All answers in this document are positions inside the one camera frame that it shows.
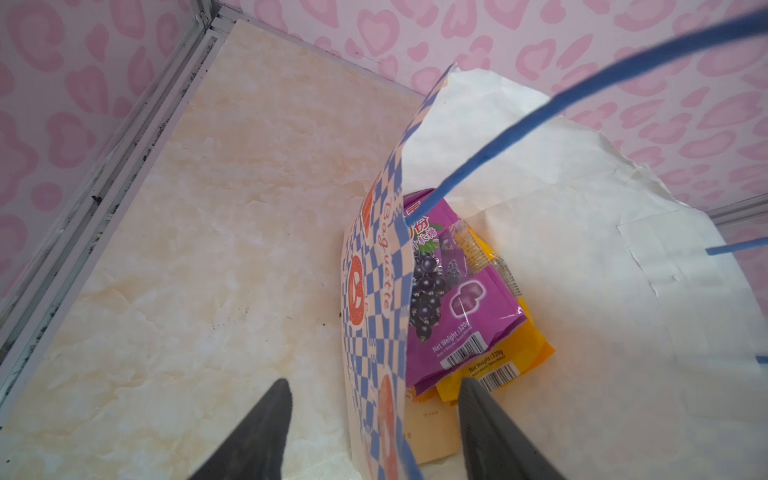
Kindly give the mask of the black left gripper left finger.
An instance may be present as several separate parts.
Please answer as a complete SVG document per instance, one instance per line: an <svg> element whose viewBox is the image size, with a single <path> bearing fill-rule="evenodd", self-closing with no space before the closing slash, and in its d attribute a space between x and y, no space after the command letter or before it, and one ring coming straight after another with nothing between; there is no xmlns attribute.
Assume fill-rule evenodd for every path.
<svg viewBox="0 0 768 480"><path fill-rule="evenodd" d="M281 479L292 411L289 382L278 379L190 479Z"/></svg>

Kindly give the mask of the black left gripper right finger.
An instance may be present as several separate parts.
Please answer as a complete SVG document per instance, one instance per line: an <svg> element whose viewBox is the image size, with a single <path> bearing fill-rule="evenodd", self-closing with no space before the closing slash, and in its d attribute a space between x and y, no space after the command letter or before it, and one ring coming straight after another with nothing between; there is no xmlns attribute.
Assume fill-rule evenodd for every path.
<svg viewBox="0 0 768 480"><path fill-rule="evenodd" d="M468 478L564 479L490 393L473 378L462 380L458 416Z"/></svg>

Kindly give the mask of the yellow gummy snack bag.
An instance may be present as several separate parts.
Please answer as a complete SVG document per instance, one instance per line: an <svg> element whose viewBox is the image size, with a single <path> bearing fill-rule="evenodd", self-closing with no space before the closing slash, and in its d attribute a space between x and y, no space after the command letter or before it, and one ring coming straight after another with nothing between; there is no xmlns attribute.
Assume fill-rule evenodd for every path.
<svg viewBox="0 0 768 480"><path fill-rule="evenodd" d="M458 228L457 241L468 254L471 269L477 270L481 266L496 269L527 318L501 338L489 352L472 359L466 366L437 383L441 399L451 404L458 401L460 384L465 378L473 378L486 390L493 392L537 368L555 353L555 349L529 318L530 309L504 260L467 225Z"/></svg>

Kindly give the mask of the purple snack bag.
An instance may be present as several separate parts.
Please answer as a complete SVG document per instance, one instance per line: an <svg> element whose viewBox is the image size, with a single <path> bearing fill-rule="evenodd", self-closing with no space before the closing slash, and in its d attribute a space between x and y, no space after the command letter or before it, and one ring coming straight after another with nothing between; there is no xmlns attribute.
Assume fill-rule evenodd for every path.
<svg viewBox="0 0 768 480"><path fill-rule="evenodd" d="M421 394L486 353L527 315L493 261L470 265L471 238L444 200L411 229L414 269L409 304L406 386Z"/></svg>

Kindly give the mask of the blue checkered paper bag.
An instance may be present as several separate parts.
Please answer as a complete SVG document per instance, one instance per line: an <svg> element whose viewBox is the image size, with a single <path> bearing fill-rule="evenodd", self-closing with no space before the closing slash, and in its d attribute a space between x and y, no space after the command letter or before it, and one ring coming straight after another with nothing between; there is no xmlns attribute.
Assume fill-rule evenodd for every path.
<svg viewBox="0 0 768 480"><path fill-rule="evenodd" d="M600 132L582 100L767 34L758 5L592 69L553 96L436 71L345 233L351 458L419 479L405 436L411 229L444 200L507 264L555 353L491 397L564 479L763 479L767 323L709 216Z"/></svg>

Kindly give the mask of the tan kraft snack pouch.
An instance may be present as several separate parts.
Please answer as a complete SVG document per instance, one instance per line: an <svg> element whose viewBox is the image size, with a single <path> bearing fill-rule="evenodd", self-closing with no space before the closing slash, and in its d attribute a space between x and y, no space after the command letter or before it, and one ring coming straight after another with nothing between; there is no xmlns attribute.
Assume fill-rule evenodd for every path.
<svg viewBox="0 0 768 480"><path fill-rule="evenodd" d="M405 436L418 465L444 459L461 450L456 409L431 388L417 395L406 392Z"/></svg>

